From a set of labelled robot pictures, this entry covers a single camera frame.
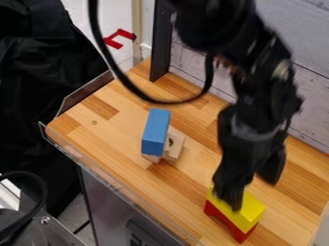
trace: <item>yellow block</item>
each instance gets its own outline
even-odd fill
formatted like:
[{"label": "yellow block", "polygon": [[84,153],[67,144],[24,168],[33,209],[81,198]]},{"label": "yellow block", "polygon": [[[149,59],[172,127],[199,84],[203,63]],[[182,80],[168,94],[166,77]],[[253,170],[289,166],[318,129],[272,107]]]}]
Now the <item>yellow block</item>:
[{"label": "yellow block", "polygon": [[261,220],[266,207],[248,192],[244,191],[241,210],[234,212],[226,202],[216,198],[213,191],[212,185],[209,189],[208,201],[245,234]]}]

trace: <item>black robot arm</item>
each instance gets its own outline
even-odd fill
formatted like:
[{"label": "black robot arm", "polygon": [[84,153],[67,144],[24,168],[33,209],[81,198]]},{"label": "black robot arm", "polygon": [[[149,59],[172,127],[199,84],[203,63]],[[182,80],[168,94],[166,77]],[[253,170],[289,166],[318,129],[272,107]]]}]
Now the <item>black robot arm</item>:
[{"label": "black robot arm", "polygon": [[191,48],[215,54],[238,68],[232,76],[237,103],[218,116],[223,151],[213,176],[215,194],[234,210],[254,174],[276,185],[282,174],[284,141],[299,111],[291,52],[256,12],[253,0],[168,0],[175,27]]}]

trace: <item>black cable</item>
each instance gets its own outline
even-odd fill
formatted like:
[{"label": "black cable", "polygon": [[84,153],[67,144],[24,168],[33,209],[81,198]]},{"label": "black cable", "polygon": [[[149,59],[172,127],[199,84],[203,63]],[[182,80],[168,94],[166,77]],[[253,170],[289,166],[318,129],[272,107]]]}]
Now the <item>black cable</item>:
[{"label": "black cable", "polygon": [[48,194],[47,184],[45,183],[45,181],[41,177],[33,173],[29,173],[25,171],[9,172],[0,176],[0,182],[10,178],[29,178],[35,181],[36,183],[39,184],[41,188],[41,198],[38,201],[38,203],[35,205],[35,207],[32,208],[28,213],[26,213],[24,216],[13,222],[9,227],[7,227],[6,229],[0,232],[0,242],[4,241],[11,235],[15,234],[18,230],[26,226],[45,205],[47,194]]},{"label": "black cable", "polygon": [[88,224],[90,224],[90,220],[86,221],[84,224],[82,224],[77,230],[73,232],[73,234],[78,234],[80,231],[82,231]]},{"label": "black cable", "polygon": [[103,53],[106,62],[109,64],[110,68],[116,75],[116,77],[121,81],[121,83],[126,86],[131,92],[136,94],[139,98],[150,102],[154,104],[183,104],[191,102],[195,99],[200,98],[202,95],[207,93],[209,89],[212,86],[213,78],[214,78],[214,59],[215,54],[208,54],[205,61],[205,68],[206,68],[206,81],[203,89],[201,92],[185,101],[162,101],[159,99],[155,99],[151,97],[150,95],[144,93],[142,90],[140,90],[132,81],[121,71],[121,69],[118,67],[116,62],[114,61],[114,58],[109,51],[108,47],[104,43],[102,32],[99,27],[98,23],[98,0],[89,0],[89,22],[92,29],[93,36],[97,42],[97,45],[101,52]]}]

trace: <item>wooden table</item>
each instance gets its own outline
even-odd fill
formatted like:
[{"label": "wooden table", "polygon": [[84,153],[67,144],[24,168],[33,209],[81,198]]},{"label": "wooden table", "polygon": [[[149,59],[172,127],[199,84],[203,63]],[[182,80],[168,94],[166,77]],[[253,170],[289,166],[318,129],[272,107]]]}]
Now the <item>wooden table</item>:
[{"label": "wooden table", "polygon": [[[142,89],[159,98],[186,98],[199,89],[170,73],[152,84],[148,74],[148,61],[128,72]],[[221,157],[216,117],[226,106],[207,94],[186,105],[165,107],[172,111],[171,127],[187,136],[182,157],[175,164],[165,160],[152,164],[141,156],[141,136],[148,110],[154,106],[118,81],[54,119],[46,133],[192,245],[237,245],[224,224],[203,213]],[[280,183],[273,188],[255,178],[247,189],[267,209],[243,245],[308,245],[329,200],[329,158],[290,137]]]}]

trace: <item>blue block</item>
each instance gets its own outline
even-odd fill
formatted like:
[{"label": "blue block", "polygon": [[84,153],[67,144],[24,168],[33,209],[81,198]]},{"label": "blue block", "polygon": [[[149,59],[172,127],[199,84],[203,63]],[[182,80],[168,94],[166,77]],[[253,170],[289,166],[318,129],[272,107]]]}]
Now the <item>blue block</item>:
[{"label": "blue block", "polygon": [[170,116],[170,111],[160,109],[150,110],[141,140],[141,152],[143,154],[157,157],[164,155]]}]

